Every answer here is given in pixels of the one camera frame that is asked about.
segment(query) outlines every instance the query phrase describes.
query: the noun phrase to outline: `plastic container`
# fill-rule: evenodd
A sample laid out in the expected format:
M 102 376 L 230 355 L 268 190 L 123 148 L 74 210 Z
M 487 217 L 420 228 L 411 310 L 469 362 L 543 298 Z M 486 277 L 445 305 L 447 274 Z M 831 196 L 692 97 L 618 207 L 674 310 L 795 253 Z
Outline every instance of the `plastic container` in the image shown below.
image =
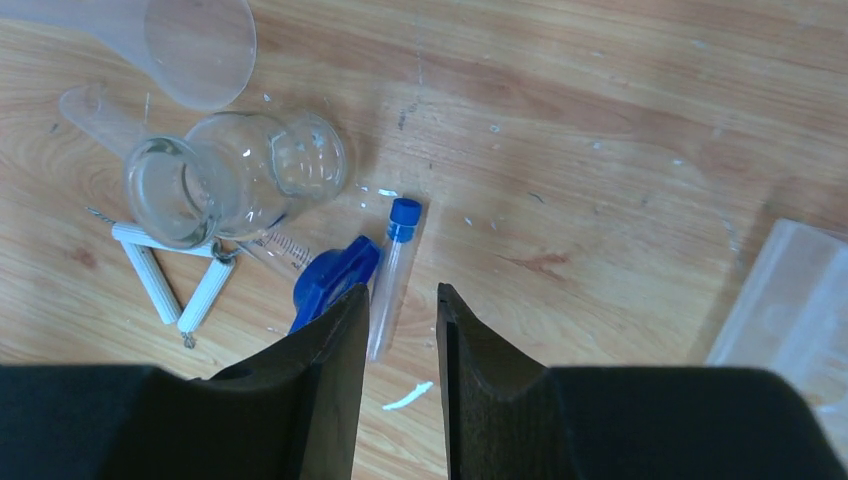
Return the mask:
M 0 0 L 0 16 L 89 33 L 195 110 L 230 104 L 256 62 L 246 0 Z
M 745 280 L 708 365 L 760 367 L 806 398 L 848 466 L 848 244 L 781 219 Z
M 371 295 L 367 357 L 371 362 L 379 362 L 391 347 L 418 248 L 420 221 L 420 203 L 408 198 L 395 199 Z
M 108 101 L 102 85 L 67 91 L 59 107 L 124 159 L 133 216 L 170 248 L 259 238 L 334 198 L 347 177 L 339 136 L 307 111 L 217 113 L 181 138 L 147 132 Z

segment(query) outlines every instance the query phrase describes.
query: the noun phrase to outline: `white foam tube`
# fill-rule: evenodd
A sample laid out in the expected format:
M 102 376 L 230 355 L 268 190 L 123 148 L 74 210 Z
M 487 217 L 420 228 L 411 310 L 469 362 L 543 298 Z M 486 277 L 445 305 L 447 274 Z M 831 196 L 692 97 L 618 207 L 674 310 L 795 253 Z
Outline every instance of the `white foam tube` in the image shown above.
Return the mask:
M 121 242 L 121 246 L 124 247 L 124 252 L 127 253 L 162 322 L 166 325 L 176 322 L 180 318 L 180 306 L 165 276 L 162 275 L 162 269 L 156 263 L 153 252 L 147 247 L 129 242 Z
M 210 240 L 199 247 L 188 250 L 179 250 L 176 248 L 166 247 L 157 242 L 150 235 L 144 232 L 140 226 L 134 223 L 116 223 L 112 225 L 112 238 L 119 242 L 134 243 L 136 245 L 144 245 L 145 247 L 155 248 L 158 250 L 168 250 L 169 252 L 187 253 L 198 257 L 215 258 L 212 248 L 216 240 Z
M 182 333 L 191 333 L 197 330 L 197 327 L 203 323 L 203 319 L 215 303 L 215 299 L 233 273 L 233 268 L 236 265 L 235 258 L 226 262 L 218 259 L 212 261 L 206 274 L 197 285 L 197 290 L 191 296 L 188 305 L 186 305 L 180 320 L 177 322 L 177 329 Z

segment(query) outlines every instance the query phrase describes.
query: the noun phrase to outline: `transparent glassware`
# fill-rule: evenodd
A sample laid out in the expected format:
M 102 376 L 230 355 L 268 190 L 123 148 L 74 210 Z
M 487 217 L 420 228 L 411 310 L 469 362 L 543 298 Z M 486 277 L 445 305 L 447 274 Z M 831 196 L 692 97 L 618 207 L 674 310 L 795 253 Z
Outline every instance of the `transparent glassware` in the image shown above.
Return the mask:
M 342 142 L 314 113 L 216 113 L 181 138 L 147 132 L 104 92 L 102 85 L 71 89 L 60 110 L 124 158 L 130 209 L 165 246 L 188 249 L 212 237 L 249 242 L 344 186 Z
M 246 0 L 0 0 L 0 17 L 89 33 L 195 110 L 230 104 L 256 62 Z

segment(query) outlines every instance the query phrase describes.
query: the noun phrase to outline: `blue plastic object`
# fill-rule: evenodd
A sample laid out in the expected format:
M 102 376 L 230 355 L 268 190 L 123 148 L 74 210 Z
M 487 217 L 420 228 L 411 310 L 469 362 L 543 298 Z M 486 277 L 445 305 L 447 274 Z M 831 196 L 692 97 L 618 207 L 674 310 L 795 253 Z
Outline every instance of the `blue plastic object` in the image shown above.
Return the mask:
M 327 250 L 315 257 L 294 285 L 297 316 L 289 335 L 324 313 L 350 287 L 367 284 L 379 261 L 380 247 L 364 235 L 344 250 Z
M 415 227 L 420 220 L 421 204 L 409 198 L 398 198 L 392 202 L 386 234 L 392 241 L 407 243 L 415 237 Z

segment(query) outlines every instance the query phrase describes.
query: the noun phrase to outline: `wooden floor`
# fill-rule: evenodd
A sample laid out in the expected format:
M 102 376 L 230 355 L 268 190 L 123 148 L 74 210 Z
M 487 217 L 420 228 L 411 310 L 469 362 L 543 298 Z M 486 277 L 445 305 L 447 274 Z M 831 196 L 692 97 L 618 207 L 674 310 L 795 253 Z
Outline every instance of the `wooden floor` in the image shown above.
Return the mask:
M 429 205 L 394 346 L 367 368 L 354 478 L 446 476 L 438 282 L 546 364 L 699 364 L 776 218 L 848 224 L 842 1 L 251 5 L 259 59 L 234 108 L 311 108 L 358 162 L 294 226 L 340 247 L 382 238 L 379 189 Z M 245 258 L 183 348 L 84 208 L 131 220 L 119 159 L 57 99 L 106 80 L 139 117 L 149 92 L 154 128 L 202 114 L 83 34 L 2 22 L 0 65 L 0 362 L 208 376 L 288 330 L 291 283 Z M 205 263 L 160 259 L 185 301 Z

